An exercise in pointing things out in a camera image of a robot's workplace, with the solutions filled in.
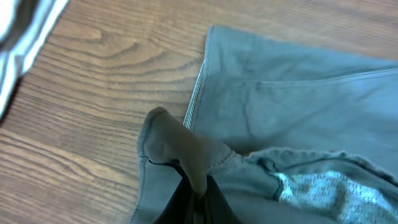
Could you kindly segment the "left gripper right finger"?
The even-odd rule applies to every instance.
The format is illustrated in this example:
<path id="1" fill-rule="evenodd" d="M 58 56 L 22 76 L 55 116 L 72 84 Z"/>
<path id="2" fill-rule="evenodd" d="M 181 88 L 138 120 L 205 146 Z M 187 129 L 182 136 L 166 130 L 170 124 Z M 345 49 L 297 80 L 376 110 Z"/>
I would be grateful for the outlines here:
<path id="1" fill-rule="evenodd" d="M 241 224 L 226 201 L 215 179 L 208 175 L 203 197 L 205 224 Z"/>

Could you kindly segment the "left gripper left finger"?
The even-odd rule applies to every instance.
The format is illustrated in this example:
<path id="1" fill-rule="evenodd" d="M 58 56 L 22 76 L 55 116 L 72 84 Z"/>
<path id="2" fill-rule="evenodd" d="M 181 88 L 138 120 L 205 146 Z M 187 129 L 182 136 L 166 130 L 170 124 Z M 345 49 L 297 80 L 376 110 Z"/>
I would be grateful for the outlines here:
<path id="1" fill-rule="evenodd" d="M 192 224 L 194 206 L 195 194 L 189 181 L 183 178 L 154 224 Z"/>

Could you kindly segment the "grey shorts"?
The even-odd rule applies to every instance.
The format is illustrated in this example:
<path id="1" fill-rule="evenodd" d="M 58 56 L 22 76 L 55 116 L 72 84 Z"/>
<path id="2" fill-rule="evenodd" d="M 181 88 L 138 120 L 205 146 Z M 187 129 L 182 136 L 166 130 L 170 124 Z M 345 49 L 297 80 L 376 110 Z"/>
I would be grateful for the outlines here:
<path id="1" fill-rule="evenodd" d="M 146 116 L 133 223 L 212 176 L 241 223 L 397 222 L 397 62 L 210 27 L 183 121 Z"/>

